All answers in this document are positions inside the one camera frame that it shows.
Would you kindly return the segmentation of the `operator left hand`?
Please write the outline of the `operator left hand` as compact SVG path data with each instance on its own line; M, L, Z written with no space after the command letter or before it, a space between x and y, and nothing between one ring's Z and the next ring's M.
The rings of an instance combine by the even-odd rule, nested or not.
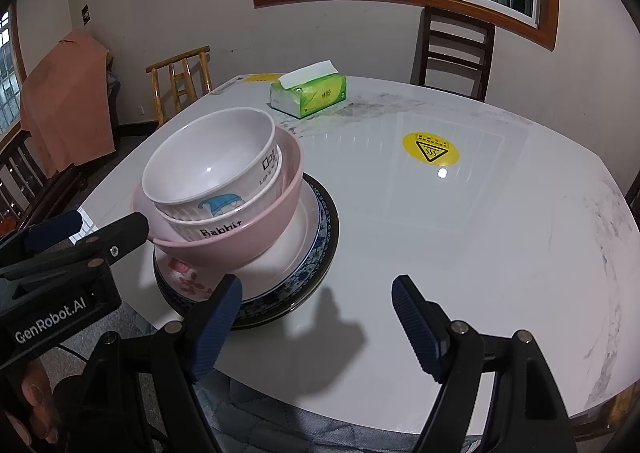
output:
M9 403L6 418L26 445L35 439L57 444L60 415L54 405L49 375L40 359L11 372L2 391Z

